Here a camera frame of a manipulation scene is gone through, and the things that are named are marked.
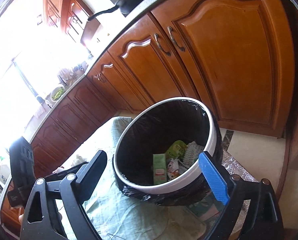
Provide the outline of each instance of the trash can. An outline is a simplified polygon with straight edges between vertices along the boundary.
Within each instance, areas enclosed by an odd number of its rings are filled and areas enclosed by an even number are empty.
[[[208,107],[193,98],[166,99],[139,114],[122,133],[113,156],[119,189],[159,205],[188,205],[203,199],[210,188],[198,161],[179,177],[153,185],[153,154],[166,152],[177,140],[195,141],[221,163],[221,134]]]

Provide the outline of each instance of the cabinet handle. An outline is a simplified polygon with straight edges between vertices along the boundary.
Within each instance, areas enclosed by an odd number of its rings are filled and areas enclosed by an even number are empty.
[[[170,26],[168,26],[167,27],[167,30],[168,30],[168,32],[169,32],[169,36],[170,36],[170,39],[171,39],[171,41],[172,41],[172,43],[176,46],[176,47],[178,47],[181,51],[185,51],[185,48],[184,47],[180,47],[179,45],[178,45],[178,43],[176,42],[176,40],[175,40],[175,38],[172,36],[172,28],[170,27]]]
[[[159,41],[158,41],[158,37],[159,37],[159,35],[158,35],[157,33],[155,33],[155,34],[154,34],[154,39],[156,40],[156,43],[157,43],[157,45],[158,45],[158,48],[159,48],[162,52],[164,52],[167,56],[171,56],[170,52],[166,52],[166,51],[163,50],[163,48],[161,47],[161,45],[160,45],[160,43],[159,43]]]
[[[79,20],[78,17],[77,17],[76,15],[73,15],[72,18],[75,19],[76,21]]]
[[[105,83],[105,80],[102,79],[102,75],[100,75],[100,73],[93,77],[97,78],[97,80],[99,80],[100,82]]]
[[[80,105],[80,103],[74,98],[73,101],[76,102],[77,105]]]
[[[111,64],[109,64],[109,65],[106,65],[106,64],[104,64],[104,68],[112,68],[113,67],[113,64],[111,63]]]

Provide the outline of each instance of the blue clip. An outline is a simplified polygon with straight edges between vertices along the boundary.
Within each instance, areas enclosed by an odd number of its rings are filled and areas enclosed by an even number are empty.
[[[198,163],[202,174],[206,178],[209,187],[216,197],[216,200],[221,201],[224,205],[227,205],[230,198],[228,195],[227,183],[223,177],[204,152],[199,155]]]

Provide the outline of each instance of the white bowl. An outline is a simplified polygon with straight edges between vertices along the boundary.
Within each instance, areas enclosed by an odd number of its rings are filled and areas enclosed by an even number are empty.
[[[58,93],[58,91],[63,88],[64,89],[64,86],[59,84],[55,89],[52,90],[51,94],[50,94],[50,99],[52,102],[57,102],[61,97],[59,97],[57,100],[53,100],[52,97],[54,97],[56,95],[56,93]]]

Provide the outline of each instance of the green package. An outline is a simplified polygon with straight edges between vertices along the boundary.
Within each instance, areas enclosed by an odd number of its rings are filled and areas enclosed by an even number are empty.
[[[180,159],[181,161],[184,158],[185,152],[187,149],[187,145],[183,141],[175,141],[169,149],[166,151],[167,159]]]
[[[164,153],[153,155],[153,184],[167,182],[166,156]]]

